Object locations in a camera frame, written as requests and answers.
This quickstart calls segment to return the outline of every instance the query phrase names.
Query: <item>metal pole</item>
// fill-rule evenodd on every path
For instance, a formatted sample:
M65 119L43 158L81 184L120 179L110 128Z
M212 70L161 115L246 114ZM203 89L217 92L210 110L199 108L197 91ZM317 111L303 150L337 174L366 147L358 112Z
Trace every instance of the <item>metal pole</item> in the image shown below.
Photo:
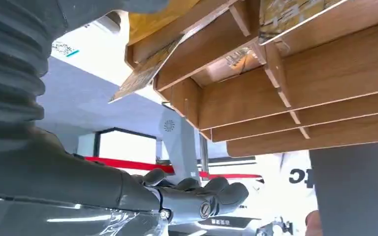
M199 133L199 149L200 149L200 158L201 158L201 170L209 173L209 158L208 158L208 142L202 134Z

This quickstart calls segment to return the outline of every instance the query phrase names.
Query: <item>robotic arm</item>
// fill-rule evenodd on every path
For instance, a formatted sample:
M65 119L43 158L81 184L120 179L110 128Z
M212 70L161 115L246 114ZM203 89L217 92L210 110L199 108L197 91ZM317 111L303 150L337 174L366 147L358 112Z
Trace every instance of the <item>robotic arm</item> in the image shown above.
M149 186L129 174L72 156L35 127L44 110L51 43L68 31L122 9L155 12L167 0L0 0L0 196L78 203L139 212L166 210L170 222L198 221L234 210L241 184L218 179L205 188Z

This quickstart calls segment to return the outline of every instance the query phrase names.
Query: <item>plywood edge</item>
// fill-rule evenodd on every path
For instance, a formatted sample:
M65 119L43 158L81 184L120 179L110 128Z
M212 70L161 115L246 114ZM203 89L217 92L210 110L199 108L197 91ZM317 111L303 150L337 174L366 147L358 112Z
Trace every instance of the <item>plywood edge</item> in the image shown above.
M287 112L263 68L211 84L203 90L201 130Z
M300 127L311 127L348 119L376 116L378 115L378 94L307 108L296 111L296 113L301 117L301 124L294 124L287 114L279 114L214 128L212 129L213 141L237 140Z
M301 131L301 134L305 137L305 139L311 138L308 127L299 127L299 131Z
M297 130L227 142L232 157L293 150L331 148L378 142L378 116L364 117L309 128L310 139Z
M284 62L289 95L298 109L378 93L378 26Z

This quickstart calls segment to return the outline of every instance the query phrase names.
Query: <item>wooden shelf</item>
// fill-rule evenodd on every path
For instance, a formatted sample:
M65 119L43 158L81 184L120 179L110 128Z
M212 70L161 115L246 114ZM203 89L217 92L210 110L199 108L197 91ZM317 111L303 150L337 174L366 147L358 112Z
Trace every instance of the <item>wooden shelf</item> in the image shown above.
M256 3L233 1L182 43L155 89L231 156L378 142L378 1L346 1L264 46Z

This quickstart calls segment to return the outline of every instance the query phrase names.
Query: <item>wooden divider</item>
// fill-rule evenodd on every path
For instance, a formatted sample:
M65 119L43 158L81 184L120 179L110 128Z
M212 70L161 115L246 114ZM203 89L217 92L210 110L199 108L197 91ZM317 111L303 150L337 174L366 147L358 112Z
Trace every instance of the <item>wooden divider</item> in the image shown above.
M378 26L284 60L293 110L378 93ZM287 112L262 68L207 86L199 127L209 129Z
M282 56L378 25L378 0L348 0L277 39Z
M364 117L309 128L311 139L298 130L227 142L230 156L242 157L293 150L330 148L378 142L378 116Z
M298 113L301 116L300 125L292 122L288 114L279 114L214 128L211 132L212 141L221 142L242 139L287 131L299 127L309 127L378 115L378 94L307 108L299 110Z
M203 89L199 129L287 112L263 68Z
M165 47L180 34L197 33L228 9L237 0L201 0L187 14L179 17L150 36L136 42L133 47L133 60L141 62L148 56Z

